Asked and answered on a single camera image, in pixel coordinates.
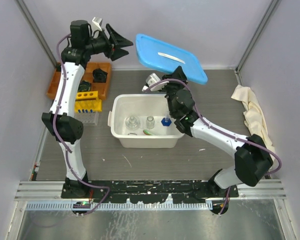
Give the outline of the blue plastic tray lid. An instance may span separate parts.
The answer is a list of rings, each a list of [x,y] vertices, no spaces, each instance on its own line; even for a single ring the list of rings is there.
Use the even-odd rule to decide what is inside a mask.
[[[139,62],[147,68],[171,74],[182,67],[189,81],[200,85],[208,82],[200,61],[187,50],[141,33],[136,35],[135,46]]]

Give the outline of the blue hexagonal cap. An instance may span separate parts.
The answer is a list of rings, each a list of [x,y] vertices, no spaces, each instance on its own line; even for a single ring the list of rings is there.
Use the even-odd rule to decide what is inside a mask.
[[[167,112],[167,113],[165,114],[165,116],[162,118],[161,124],[162,124],[164,127],[169,127],[169,126],[172,124],[172,120],[171,120],[171,116],[170,116],[170,113],[169,113],[169,112]]]

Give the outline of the small clear glass bottle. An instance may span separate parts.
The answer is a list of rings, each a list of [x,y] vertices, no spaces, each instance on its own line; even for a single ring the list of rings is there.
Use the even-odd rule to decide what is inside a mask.
[[[149,130],[153,129],[155,127],[155,123],[156,123],[155,119],[152,115],[150,115],[146,118],[146,128],[147,129],[149,129]]]

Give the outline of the white plastic bin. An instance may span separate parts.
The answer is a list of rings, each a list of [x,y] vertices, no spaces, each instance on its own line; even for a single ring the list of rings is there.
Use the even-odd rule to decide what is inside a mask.
[[[118,139],[125,148],[173,148],[184,134],[179,132],[173,123],[169,127],[161,124],[161,120],[167,112],[168,104],[163,94],[121,94],[114,99],[107,124],[113,137]],[[125,120],[130,116],[139,118],[140,127],[138,129],[131,130],[126,127]],[[154,117],[153,129],[146,128],[148,116]],[[145,135],[144,129],[156,135]]]

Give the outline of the green rainbow spoon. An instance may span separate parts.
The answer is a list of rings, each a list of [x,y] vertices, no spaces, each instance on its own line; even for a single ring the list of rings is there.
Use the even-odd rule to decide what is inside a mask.
[[[156,134],[148,129],[142,131],[146,136],[155,136]]]

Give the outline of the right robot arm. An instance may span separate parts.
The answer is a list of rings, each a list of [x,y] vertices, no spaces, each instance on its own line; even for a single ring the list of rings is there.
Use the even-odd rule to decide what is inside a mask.
[[[245,136],[231,132],[204,118],[198,113],[187,77],[182,67],[173,73],[165,74],[162,91],[166,93],[170,117],[176,128],[183,134],[204,140],[223,150],[234,160],[226,169],[218,170],[209,180],[209,191],[215,197],[221,197],[227,188],[245,184],[254,187],[268,174],[274,161],[263,139],[257,135]]]

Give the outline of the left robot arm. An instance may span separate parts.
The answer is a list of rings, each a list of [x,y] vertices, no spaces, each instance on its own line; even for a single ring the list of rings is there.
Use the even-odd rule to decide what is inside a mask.
[[[81,79],[93,55],[104,54],[115,61],[128,55],[125,48],[133,45],[110,24],[102,28],[101,22],[99,17],[92,20],[96,29],[86,20],[71,22],[70,32],[63,37],[67,46],[63,50],[56,47],[61,67],[56,96],[49,111],[41,115],[42,122],[62,150],[66,166],[62,190],[78,198],[87,197],[93,188],[89,184],[81,153],[84,125],[75,118],[75,101]]]

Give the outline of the rolled tie brown blue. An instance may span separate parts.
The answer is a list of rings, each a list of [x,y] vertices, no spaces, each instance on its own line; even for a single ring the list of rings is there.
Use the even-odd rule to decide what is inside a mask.
[[[96,68],[92,72],[93,82],[94,83],[106,83],[108,73],[103,71],[101,68]]]

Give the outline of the wooden compartment tray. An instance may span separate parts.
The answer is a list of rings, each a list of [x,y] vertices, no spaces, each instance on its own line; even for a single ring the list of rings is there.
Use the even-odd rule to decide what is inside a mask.
[[[93,71],[101,69],[107,73],[106,82],[94,82]],[[61,64],[58,62],[54,75],[50,81],[46,95],[49,99],[54,100],[58,90],[61,76]],[[91,91],[98,91],[98,97],[105,101],[108,95],[112,77],[112,65],[109,62],[89,62],[86,66],[85,73],[82,77],[83,81],[91,83]]]

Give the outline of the rolled tie yellow floral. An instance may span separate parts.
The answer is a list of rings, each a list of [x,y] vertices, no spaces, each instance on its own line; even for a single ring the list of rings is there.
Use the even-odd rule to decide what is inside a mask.
[[[91,90],[92,84],[89,81],[82,80],[78,86],[78,92],[89,92]]]

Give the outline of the yellow test tube rack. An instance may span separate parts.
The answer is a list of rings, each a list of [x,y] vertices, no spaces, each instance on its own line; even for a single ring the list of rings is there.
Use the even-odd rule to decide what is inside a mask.
[[[78,92],[74,103],[74,112],[77,113],[78,110],[93,110],[93,112],[102,111],[102,100],[99,99],[98,91],[87,91]]]

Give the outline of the clear plastic tube rack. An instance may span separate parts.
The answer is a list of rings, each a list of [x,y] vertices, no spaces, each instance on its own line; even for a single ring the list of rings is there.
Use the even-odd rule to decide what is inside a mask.
[[[82,122],[84,125],[97,125],[99,113],[98,112],[76,112],[74,118]]]

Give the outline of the cream cloth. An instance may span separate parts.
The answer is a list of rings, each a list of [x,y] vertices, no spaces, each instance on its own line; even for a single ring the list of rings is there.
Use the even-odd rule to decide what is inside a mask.
[[[231,96],[233,100],[242,103],[245,111],[243,112],[245,121],[244,124],[248,128],[251,135],[259,135],[265,146],[275,152],[273,142],[271,141],[263,110],[259,101],[250,87],[237,85]]]

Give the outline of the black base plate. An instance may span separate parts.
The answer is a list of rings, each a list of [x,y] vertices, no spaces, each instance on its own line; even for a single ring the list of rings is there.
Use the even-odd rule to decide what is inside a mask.
[[[226,189],[204,180],[93,180],[96,186],[109,187],[105,203],[162,204],[172,197],[173,204],[204,203],[208,198],[223,199]]]

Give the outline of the aluminium rail frame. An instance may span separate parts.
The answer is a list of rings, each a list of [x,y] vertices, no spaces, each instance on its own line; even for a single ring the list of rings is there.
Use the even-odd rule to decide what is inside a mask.
[[[63,181],[22,181],[15,201],[24,202],[27,210],[70,210],[77,214],[116,210],[211,210],[226,211],[231,200],[285,200],[282,182],[262,179],[255,187],[232,186],[213,194],[204,180],[100,180],[94,185],[110,187],[92,189],[76,196]]]

